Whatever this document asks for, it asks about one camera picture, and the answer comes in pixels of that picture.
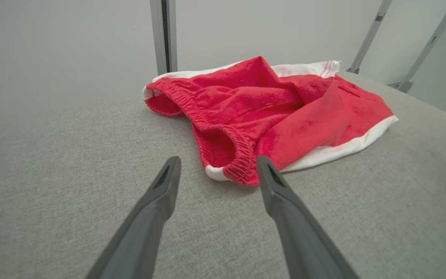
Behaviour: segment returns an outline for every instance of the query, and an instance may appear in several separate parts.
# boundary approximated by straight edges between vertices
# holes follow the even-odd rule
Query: gray fabric surface
[[[446,113],[361,76],[400,118],[366,150],[285,174],[362,278],[446,278]],[[177,205],[155,278],[287,278],[258,188],[204,173],[189,120],[140,96],[0,126],[0,278],[85,276],[165,160]]]

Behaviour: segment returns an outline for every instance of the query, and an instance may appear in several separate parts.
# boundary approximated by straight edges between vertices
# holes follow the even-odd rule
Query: fabric fold
[[[396,121],[379,96],[339,70],[338,61],[271,67],[256,57],[162,75],[144,99],[156,113],[191,119],[209,177],[256,185],[258,155],[279,170],[311,167],[366,148]]]

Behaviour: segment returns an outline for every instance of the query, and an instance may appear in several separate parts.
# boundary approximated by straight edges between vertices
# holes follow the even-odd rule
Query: white stripe
[[[200,74],[210,74],[212,72],[219,71],[221,69],[227,69],[240,62],[236,62],[230,65],[214,69],[207,69],[203,71],[167,72],[166,74],[162,74],[161,76],[155,77],[153,79],[153,82],[157,81],[160,78],[192,78],[193,76],[198,76]],[[312,64],[276,65],[272,66],[271,69],[273,69],[273,71],[279,77],[315,74],[317,76],[321,75],[321,77],[323,78],[330,78],[332,76],[335,76],[335,74],[340,71],[340,66],[341,66],[341,61],[331,60]],[[142,90],[142,93],[144,94],[144,100],[150,99],[153,96],[152,92],[145,87]]]
[[[215,168],[211,165],[208,165],[204,170],[206,171],[206,174],[209,176],[209,178],[212,178],[216,181],[230,180],[223,174],[223,167]]]
[[[310,168],[320,164],[328,163],[341,157],[359,152],[366,147],[372,145],[393,123],[397,122],[398,118],[395,115],[387,117],[371,129],[366,134],[353,138],[350,141],[339,146],[319,146],[309,152],[307,155],[292,163],[290,166],[284,168],[280,172],[294,171],[304,168]],[[223,167],[215,168],[211,165],[206,167],[206,174],[209,178],[217,181],[230,180],[223,175]]]

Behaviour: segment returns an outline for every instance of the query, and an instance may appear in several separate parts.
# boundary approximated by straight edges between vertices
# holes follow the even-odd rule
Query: metal rod
[[[151,0],[150,4],[158,74],[177,71],[175,0]]]
[[[262,200],[278,229],[290,278],[358,279],[271,159],[258,156],[256,168]]]
[[[371,23],[371,26],[369,27],[368,34],[366,35],[366,38],[364,38],[364,42],[362,42],[361,48],[357,52],[357,55],[355,56],[354,61],[352,62],[352,65],[347,71],[354,72],[354,74],[359,74],[359,67],[361,66],[361,63],[364,60],[364,57],[366,56],[366,53],[368,52],[368,49],[371,46],[371,43],[373,42],[376,32],[378,31],[379,26],[381,25],[381,22],[384,18],[384,15],[386,14],[388,8],[390,7],[390,4],[391,0],[383,0],[381,6],[379,6],[375,19],[373,20],[373,23]]]
[[[152,278],[163,226],[175,210],[180,173],[180,158],[168,159],[86,279]]]
[[[441,20],[440,24],[436,28],[435,32],[431,35],[428,43],[423,48],[423,51],[419,54],[419,56],[416,58],[416,61],[414,64],[412,64],[412,67],[410,68],[409,72],[405,75],[404,80],[402,83],[398,86],[397,90],[407,93],[409,92],[410,88],[413,85],[412,78],[414,77],[414,74],[416,74],[416,71],[421,67],[421,64],[423,64],[423,61],[430,53],[430,50],[433,48],[435,43],[438,41],[438,38],[441,36],[443,31],[446,27],[446,14]]]

